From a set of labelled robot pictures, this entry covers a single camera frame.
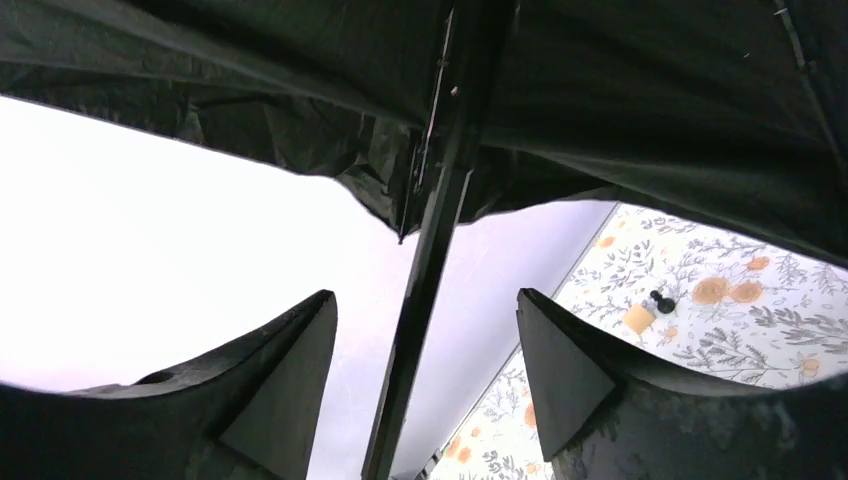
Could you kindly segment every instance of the black pole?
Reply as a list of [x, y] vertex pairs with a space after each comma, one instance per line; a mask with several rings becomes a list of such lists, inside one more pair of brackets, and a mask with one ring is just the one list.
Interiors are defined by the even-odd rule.
[[377, 405], [363, 480], [388, 480], [515, 0], [455, 0], [440, 62], [428, 153], [441, 166], [430, 193]]

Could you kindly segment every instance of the black canopy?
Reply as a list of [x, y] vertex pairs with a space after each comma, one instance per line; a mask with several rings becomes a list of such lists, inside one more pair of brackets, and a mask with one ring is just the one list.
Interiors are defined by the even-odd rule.
[[[848, 4], [783, 2], [523, 0], [461, 219], [615, 199], [848, 266]], [[403, 236], [439, 4], [8, 0], [0, 93], [333, 176]]]

